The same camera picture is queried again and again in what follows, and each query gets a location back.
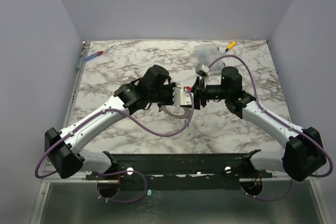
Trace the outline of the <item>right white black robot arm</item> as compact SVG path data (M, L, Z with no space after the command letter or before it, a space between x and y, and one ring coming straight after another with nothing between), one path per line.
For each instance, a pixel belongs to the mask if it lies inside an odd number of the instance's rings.
M257 103L256 97L242 87L242 76L235 67L224 67L219 85L205 83L210 69L198 64L198 77L192 86L195 108L205 107L210 100L223 100L227 109L270 135L283 148L283 152L257 151L241 164L246 177L254 177L260 170L285 172L295 181L301 182L311 176L327 162L322 152L319 132L309 127L294 125Z

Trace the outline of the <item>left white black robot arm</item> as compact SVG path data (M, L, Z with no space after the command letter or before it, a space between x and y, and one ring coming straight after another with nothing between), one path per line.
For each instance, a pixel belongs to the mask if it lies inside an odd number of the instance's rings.
M84 147L104 130L143 110L150 103L171 102L175 84L161 66L151 66L144 76L123 84L101 107L77 123L60 131L45 132L45 152L58 175L65 179L79 171L97 172L104 179L115 175L115 160L108 152L84 151Z

